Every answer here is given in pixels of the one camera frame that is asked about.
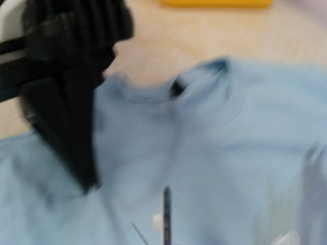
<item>yellow tray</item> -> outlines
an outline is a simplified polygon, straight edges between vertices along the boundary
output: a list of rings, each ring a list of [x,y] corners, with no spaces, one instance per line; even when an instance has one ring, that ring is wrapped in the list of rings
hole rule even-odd
[[[160,0],[174,7],[267,7],[272,0]]]

